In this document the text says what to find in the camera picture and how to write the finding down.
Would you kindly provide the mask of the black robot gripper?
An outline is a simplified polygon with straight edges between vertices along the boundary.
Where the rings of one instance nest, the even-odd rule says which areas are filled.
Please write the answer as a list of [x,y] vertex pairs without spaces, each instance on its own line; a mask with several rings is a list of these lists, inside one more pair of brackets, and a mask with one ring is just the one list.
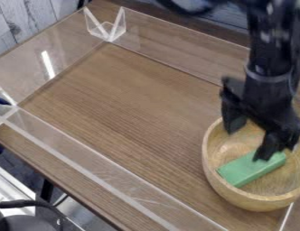
[[236,133],[251,119],[264,130],[263,144],[253,161],[268,161],[276,152],[293,148],[300,141],[300,117],[293,109],[293,97],[300,75],[293,69],[281,74],[260,74],[245,69],[245,80],[221,79],[221,114],[228,134]]

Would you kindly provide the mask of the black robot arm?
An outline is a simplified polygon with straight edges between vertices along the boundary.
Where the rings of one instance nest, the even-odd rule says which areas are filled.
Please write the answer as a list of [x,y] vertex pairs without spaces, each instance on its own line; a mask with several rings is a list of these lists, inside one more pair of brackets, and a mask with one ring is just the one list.
[[227,3],[247,12],[251,52],[245,80],[221,79],[221,113],[228,133],[253,121],[265,136],[253,159],[269,160],[300,140],[293,99],[300,85],[300,0],[157,0],[169,10],[200,16]]

